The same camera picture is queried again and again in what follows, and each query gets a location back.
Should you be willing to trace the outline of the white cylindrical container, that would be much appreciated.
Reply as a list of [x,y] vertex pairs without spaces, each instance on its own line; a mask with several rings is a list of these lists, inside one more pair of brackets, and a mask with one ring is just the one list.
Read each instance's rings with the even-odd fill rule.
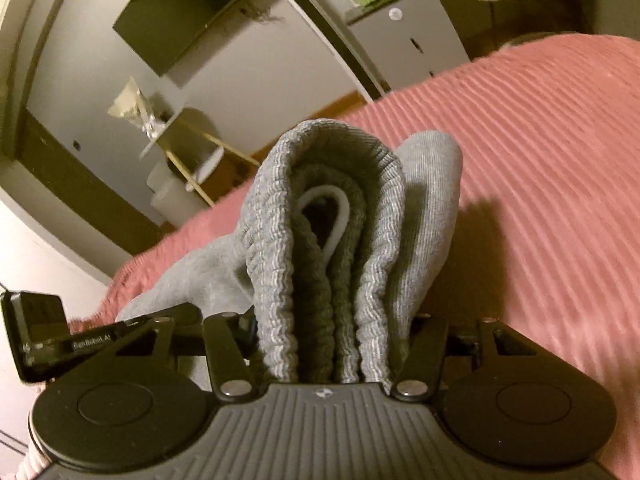
[[184,183],[164,160],[153,167],[146,185],[152,191],[152,208],[175,228],[180,228],[206,209],[206,203],[186,190]]

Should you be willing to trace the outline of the grey sweatpants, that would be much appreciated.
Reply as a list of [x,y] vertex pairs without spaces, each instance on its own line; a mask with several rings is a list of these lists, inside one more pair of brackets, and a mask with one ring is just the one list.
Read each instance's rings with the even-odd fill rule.
[[264,382],[389,387],[449,254],[462,165],[440,131],[389,148],[344,122],[302,122],[260,166],[232,233],[182,257],[119,316],[253,310]]

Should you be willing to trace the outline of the grey drawer cabinet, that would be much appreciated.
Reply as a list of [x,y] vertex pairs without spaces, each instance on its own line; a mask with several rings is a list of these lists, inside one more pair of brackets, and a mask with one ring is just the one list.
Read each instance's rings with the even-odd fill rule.
[[470,60],[440,0],[392,0],[373,10],[351,10],[345,20],[393,90]]

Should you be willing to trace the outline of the gold tiered side table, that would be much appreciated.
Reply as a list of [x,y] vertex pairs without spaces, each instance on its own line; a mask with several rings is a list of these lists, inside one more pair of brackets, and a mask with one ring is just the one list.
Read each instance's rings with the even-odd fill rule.
[[168,165],[177,170],[186,190],[196,193],[209,206],[253,177],[260,166],[254,157],[207,131],[207,118],[195,108],[184,108],[163,120],[132,78],[107,114],[126,120],[144,134],[146,145],[140,158],[159,148]]

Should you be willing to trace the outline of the black wall television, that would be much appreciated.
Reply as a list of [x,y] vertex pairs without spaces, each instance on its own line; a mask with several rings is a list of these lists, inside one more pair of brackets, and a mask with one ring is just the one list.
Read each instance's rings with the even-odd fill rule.
[[158,76],[238,0],[129,0],[113,29]]

